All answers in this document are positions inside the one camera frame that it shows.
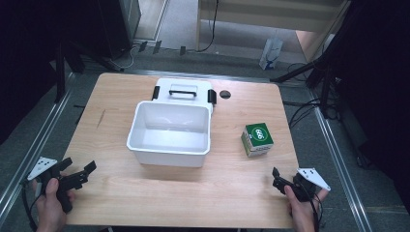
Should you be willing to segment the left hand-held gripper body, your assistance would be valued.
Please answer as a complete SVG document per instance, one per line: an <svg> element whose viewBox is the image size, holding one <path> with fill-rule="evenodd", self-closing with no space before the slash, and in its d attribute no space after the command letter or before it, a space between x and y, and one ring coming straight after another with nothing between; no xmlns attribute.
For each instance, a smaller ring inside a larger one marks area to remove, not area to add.
<svg viewBox="0 0 410 232"><path fill-rule="evenodd" d="M71 189L81 189L82 185L88 182L88 176L84 175L84 168L71 175L63 176L61 174L62 171L56 169L58 162L60 161L56 159L40 157L28 174L27 180L37 180L40 189L36 191L36 195L39 196L45 193L47 183L51 178L57 179L59 181L59 189L56 195L62 205L63 211L68 213L73 209L73 205L67 192Z"/></svg>

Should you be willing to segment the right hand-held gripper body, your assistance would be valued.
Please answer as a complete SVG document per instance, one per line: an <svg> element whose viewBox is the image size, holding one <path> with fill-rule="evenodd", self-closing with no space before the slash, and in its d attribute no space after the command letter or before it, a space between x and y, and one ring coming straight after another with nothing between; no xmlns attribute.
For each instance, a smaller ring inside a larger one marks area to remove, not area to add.
<svg viewBox="0 0 410 232"><path fill-rule="evenodd" d="M296 175L293 177L293 184L293 191L301 202L311 200L316 193L317 187L327 191L331 190L331 187L315 168L298 168Z"/></svg>

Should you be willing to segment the green and white carton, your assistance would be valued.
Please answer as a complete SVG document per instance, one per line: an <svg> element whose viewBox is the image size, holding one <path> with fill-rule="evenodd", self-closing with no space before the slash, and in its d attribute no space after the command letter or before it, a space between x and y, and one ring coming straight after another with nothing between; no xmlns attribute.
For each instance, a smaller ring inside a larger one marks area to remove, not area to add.
<svg viewBox="0 0 410 232"><path fill-rule="evenodd" d="M267 154L274 145L265 123L245 125L241 140L249 158Z"/></svg>

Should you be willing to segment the white plastic storage box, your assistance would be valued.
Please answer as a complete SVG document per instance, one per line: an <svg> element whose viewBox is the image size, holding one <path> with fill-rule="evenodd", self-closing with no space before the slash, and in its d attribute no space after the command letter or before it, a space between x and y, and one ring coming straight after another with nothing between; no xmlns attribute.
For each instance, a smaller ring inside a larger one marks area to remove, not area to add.
<svg viewBox="0 0 410 232"><path fill-rule="evenodd" d="M203 105L141 101L127 147L141 164L202 167L211 147L211 117Z"/></svg>

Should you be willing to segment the white storage box lid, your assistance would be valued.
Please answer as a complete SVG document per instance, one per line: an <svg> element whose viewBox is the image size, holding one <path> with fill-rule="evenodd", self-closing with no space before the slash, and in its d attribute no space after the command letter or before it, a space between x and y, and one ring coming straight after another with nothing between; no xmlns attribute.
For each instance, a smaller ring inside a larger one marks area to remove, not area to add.
<svg viewBox="0 0 410 232"><path fill-rule="evenodd" d="M152 100L204 106L213 112L217 93L209 81L162 77L156 83Z"/></svg>

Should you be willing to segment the person's left hand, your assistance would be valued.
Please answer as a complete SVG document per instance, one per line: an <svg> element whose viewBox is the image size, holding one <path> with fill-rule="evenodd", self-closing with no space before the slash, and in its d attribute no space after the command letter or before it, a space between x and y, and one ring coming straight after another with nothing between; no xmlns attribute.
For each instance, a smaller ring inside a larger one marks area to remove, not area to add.
<svg viewBox="0 0 410 232"><path fill-rule="evenodd" d="M38 212L36 232L62 232L67 223L67 214L57 198L59 182L51 178L46 186L45 194L40 195L35 203Z"/></svg>

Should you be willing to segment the person's right hand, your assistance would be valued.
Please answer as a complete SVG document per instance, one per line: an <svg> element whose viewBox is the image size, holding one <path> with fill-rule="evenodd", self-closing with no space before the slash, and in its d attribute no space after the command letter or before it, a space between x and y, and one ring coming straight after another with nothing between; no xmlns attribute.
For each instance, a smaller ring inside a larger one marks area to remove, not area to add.
<svg viewBox="0 0 410 232"><path fill-rule="evenodd" d="M293 220L293 228L296 232L317 232L319 204L327 197L328 191L321 189L313 198L312 203L300 202L293 189L285 186L285 195L288 200L288 213Z"/></svg>

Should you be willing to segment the black metal stand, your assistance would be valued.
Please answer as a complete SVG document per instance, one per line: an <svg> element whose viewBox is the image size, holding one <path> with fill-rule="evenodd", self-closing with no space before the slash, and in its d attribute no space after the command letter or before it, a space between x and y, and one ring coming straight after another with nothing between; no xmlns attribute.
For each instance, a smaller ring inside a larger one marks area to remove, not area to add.
<svg viewBox="0 0 410 232"><path fill-rule="evenodd" d="M83 44L62 40L55 48L55 71L56 71L56 97L55 103L60 102L66 94L66 76L65 63L68 63L70 68L75 73L82 73L85 69L80 54L85 54L101 66L107 68L109 71L122 72L123 68L115 68L112 64L105 61L96 52L90 50Z"/></svg>
<svg viewBox="0 0 410 232"><path fill-rule="evenodd" d="M317 59L302 66L301 68L296 69L295 71L289 72L280 77L271 78L270 81L275 82L275 83L282 83L299 74L302 74L302 73L305 73L311 70L311 73L306 80L306 86L309 89L313 89L319 83L322 84L321 96L319 98L319 109L322 115L326 119L328 119L329 118L328 109L330 108L328 105L328 99L329 99L331 79L334 77L333 68L332 68L331 63L334 60L335 50L337 49L339 42L342 40L345 34L345 31L346 31L346 27L345 27L344 22L342 22L334 38L331 40L327 49L323 52L322 55L320 55Z"/></svg>

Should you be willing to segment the white and blue bag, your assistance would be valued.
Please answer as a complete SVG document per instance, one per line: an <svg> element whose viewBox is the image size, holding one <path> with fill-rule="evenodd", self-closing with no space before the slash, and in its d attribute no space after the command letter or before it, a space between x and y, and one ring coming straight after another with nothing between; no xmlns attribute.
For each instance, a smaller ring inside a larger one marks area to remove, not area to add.
<svg viewBox="0 0 410 232"><path fill-rule="evenodd" d="M283 41L279 38L270 38L266 41L259 60L259 67L262 70L273 70L276 67L282 45Z"/></svg>

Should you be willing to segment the black curtain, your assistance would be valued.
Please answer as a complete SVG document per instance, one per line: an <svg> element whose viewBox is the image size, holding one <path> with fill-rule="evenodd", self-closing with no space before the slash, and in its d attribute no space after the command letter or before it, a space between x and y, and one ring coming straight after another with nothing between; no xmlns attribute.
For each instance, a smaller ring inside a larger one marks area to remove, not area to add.
<svg viewBox="0 0 410 232"><path fill-rule="evenodd" d="M410 0L352 0L336 39L339 90L366 135L358 149L410 214Z"/></svg>
<svg viewBox="0 0 410 232"><path fill-rule="evenodd" d="M55 48L89 1L0 0L0 144L56 87Z"/></svg>

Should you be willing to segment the dark cabinet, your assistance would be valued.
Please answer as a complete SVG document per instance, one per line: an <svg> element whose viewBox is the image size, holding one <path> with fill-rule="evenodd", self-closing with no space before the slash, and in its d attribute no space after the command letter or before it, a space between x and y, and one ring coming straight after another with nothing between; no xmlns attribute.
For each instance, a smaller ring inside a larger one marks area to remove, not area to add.
<svg viewBox="0 0 410 232"><path fill-rule="evenodd" d="M107 56L118 58L132 48L141 18L138 0L98 0Z"/></svg>

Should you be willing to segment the light wooden shelf unit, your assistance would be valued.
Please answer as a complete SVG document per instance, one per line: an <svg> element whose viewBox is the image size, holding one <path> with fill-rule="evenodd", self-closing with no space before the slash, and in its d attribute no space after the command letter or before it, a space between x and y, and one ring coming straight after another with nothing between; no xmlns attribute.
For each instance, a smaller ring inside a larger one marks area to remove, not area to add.
<svg viewBox="0 0 410 232"><path fill-rule="evenodd" d="M308 62L338 31L351 0L197 0L196 47L200 21L213 19L295 30Z"/></svg>

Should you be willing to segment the metal floor rail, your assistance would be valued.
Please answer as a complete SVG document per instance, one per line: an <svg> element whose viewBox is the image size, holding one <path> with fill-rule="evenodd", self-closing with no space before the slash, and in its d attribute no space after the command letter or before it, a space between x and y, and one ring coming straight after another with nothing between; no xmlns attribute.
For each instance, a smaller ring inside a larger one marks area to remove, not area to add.
<svg viewBox="0 0 410 232"><path fill-rule="evenodd" d="M326 150L320 155L325 160L314 167L331 186L323 203L323 222L335 231L374 232L359 185L349 170L349 167L356 167L355 151L337 121L326 119L319 106L313 110Z"/></svg>
<svg viewBox="0 0 410 232"><path fill-rule="evenodd" d="M29 229L20 182L39 157L64 156L95 78L71 73L63 99L50 90L0 144L0 232Z"/></svg>

